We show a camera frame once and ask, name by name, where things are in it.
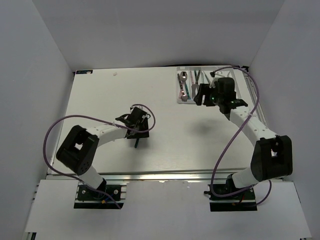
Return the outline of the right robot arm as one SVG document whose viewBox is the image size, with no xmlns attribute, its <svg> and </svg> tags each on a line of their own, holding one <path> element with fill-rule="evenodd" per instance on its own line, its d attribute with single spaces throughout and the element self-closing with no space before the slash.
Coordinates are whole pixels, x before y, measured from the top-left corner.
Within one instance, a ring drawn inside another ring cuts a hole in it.
<svg viewBox="0 0 320 240">
<path fill-rule="evenodd" d="M 289 176 L 293 172 L 292 140 L 267 128 L 255 115 L 254 109 L 237 98 L 235 81 L 230 77 L 218 78 L 212 83 L 202 83 L 193 99 L 196 105 L 219 108 L 219 111 L 238 127 L 227 143 L 230 147 L 239 133 L 243 133 L 253 145 L 250 166 L 227 177 L 221 191 L 209 185 L 211 193 L 218 198 L 233 200 L 254 185 L 274 178 Z"/>
</svg>

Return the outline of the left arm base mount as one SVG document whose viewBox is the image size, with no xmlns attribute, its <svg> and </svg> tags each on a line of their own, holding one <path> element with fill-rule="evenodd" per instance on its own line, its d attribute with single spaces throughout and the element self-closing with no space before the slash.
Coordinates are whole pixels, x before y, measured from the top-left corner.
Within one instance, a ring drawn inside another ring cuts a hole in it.
<svg viewBox="0 0 320 240">
<path fill-rule="evenodd" d="M 109 196 L 93 191 L 83 184 L 79 184 L 73 208 L 89 210 L 119 210 L 123 207 L 127 192 L 126 185 L 107 184 L 104 191 L 114 199 L 118 206 L 110 199 Z"/>
</svg>

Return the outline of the teal handled knife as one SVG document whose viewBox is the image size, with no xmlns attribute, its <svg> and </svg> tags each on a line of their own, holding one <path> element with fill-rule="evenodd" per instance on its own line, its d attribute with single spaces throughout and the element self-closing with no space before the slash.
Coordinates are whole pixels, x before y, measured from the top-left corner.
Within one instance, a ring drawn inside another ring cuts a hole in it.
<svg viewBox="0 0 320 240">
<path fill-rule="evenodd" d="M 195 71 L 194 74 L 195 74 L 195 84 L 198 85 L 199 84 L 199 78 L 200 78 L 200 75 L 201 75 L 201 70 Z"/>
</svg>

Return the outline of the teal handled spoon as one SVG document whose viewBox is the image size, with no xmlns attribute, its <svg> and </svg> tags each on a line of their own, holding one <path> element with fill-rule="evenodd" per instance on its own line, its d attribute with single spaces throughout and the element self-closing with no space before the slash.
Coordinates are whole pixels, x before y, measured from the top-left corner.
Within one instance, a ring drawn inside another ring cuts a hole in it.
<svg viewBox="0 0 320 240">
<path fill-rule="evenodd" d="M 186 71 L 182 71 L 182 72 L 180 73 L 180 77 L 181 77 L 181 80 L 182 80 L 182 82 L 183 82 L 183 84 L 184 84 L 184 88 L 185 88 L 185 92 L 186 92 L 186 94 L 187 94 L 187 96 L 188 96 L 188 100 L 190 100 L 191 97 L 190 97 L 190 93 L 189 93 L 189 89 L 188 89 L 188 85 L 187 85 L 187 79 L 188 79 L 188 74 L 187 74 L 187 72 L 186 72 Z"/>
</svg>

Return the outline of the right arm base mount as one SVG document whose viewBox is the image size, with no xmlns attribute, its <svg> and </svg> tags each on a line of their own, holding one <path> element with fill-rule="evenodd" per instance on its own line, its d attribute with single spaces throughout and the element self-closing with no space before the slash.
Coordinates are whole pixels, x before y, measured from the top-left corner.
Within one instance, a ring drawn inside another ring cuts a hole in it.
<svg viewBox="0 0 320 240">
<path fill-rule="evenodd" d="M 211 212 L 247 212 L 257 211 L 256 196 L 253 189 L 241 192 L 238 195 L 217 197 L 209 190 L 203 192 L 209 198 Z"/>
</svg>

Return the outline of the pink handled spoon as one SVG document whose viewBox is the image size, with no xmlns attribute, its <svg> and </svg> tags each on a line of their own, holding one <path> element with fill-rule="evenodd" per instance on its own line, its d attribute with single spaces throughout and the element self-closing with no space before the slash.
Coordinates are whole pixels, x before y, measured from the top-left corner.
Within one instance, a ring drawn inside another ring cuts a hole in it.
<svg viewBox="0 0 320 240">
<path fill-rule="evenodd" d="M 187 94 L 185 93 L 185 91 L 182 89 L 180 89 L 180 92 L 179 92 L 179 99 L 182 101 L 182 102 L 186 102 L 188 100 L 188 96 Z"/>
</svg>

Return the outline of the teal handled fork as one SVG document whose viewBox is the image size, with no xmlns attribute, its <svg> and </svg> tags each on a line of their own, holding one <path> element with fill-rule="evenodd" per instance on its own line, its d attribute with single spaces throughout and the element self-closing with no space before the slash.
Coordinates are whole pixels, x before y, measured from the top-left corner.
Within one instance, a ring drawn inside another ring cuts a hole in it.
<svg viewBox="0 0 320 240">
<path fill-rule="evenodd" d="M 135 144 L 134 144 L 134 148 L 137 148 L 137 147 L 138 147 L 139 140 L 140 140 L 139 138 L 136 139 Z"/>
</svg>

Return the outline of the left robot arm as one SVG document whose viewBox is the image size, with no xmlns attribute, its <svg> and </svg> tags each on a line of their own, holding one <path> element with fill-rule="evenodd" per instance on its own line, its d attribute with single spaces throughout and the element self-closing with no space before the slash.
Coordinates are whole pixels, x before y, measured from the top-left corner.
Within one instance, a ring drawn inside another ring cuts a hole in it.
<svg viewBox="0 0 320 240">
<path fill-rule="evenodd" d="M 99 200 L 105 196 L 106 181 L 93 167 L 97 149 L 120 139 L 135 140 L 134 147 L 137 148 L 140 139 L 150 137 L 149 118 L 152 116 L 142 106 L 135 105 L 130 113 L 113 122 L 103 121 L 103 125 L 91 128 L 75 125 L 57 150 L 56 159 L 89 186 L 90 196 Z"/>
</svg>

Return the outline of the dark handled spoon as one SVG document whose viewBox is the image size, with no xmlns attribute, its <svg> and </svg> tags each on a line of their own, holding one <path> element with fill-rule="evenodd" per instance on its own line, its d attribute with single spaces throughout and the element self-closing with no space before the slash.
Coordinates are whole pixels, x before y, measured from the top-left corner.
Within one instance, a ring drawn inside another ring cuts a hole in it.
<svg viewBox="0 0 320 240">
<path fill-rule="evenodd" d="M 177 80 L 178 80 L 178 84 L 179 84 L 179 88 L 180 88 L 180 91 L 184 91 L 183 89 L 183 84 L 182 84 L 182 81 L 181 81 L 181 77 L 180 77 L 180 74 L 177 73 Z"/>
</svg>

